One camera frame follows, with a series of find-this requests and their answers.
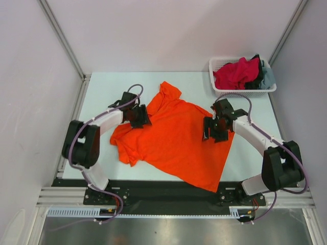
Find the orange t-shirt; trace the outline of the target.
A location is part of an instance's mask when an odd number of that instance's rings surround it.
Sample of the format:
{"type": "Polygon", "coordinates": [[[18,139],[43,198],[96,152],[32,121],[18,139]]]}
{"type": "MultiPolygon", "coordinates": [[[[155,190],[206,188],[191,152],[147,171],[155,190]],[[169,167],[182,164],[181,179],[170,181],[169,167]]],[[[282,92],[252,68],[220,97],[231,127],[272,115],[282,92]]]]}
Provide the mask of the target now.
{"type": "Polygon", "coordinates": [[[159,93],[147,106],[151,121],[142,129],[130,124],[116,127],[110,144],[118,148],[119,160],[135,166],[145,161],[183,181],[216,192],[234,138],[203,140],[203,119],[212,114],[180,99],[181,91],[162,82],[159,93]]]}

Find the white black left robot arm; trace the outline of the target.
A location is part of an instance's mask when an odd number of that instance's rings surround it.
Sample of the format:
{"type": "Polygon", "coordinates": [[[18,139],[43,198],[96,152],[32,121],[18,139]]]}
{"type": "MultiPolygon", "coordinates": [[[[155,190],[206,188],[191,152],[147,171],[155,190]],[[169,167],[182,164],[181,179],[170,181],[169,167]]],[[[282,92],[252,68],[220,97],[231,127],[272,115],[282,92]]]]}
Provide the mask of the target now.
{"type": "Polygon", "coordinates": [[[114,198],[123,206],[123,200],[107,188],[109,179],[98,163],[100,138],[110,129],[125,122],[129,122],[133,129],[151,125],[147,108],[141,104],[140,96],[140,93],[125,91],[121,99],[109,105],[99,115],[88,121],[72,120],[69,123],[62,157],[68,160],[70,167],[82,174],[87,187],[96,191],[95,198],[102,204],[107,204],[114,198]]]}

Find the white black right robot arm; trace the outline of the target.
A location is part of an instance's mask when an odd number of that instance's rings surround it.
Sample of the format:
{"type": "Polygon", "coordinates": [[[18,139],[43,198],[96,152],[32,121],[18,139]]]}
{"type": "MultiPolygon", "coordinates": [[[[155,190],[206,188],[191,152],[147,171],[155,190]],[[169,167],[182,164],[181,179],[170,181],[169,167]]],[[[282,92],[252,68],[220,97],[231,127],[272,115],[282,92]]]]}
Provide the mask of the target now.
{"type": "Polygon", "coordinates": [[[216,100],[211,108],[213,117],[203,120],[203,140],[226,142],[234,132],[249,142],[263,157],[259,175],[240,182],[235,198],[242,205],[249,204],[257,194],[286,191],[287,188],[307,179],[299,145],[295,141],[275,139],[258,127],[250,111],[235,110],[228,99],[216,100]]]}

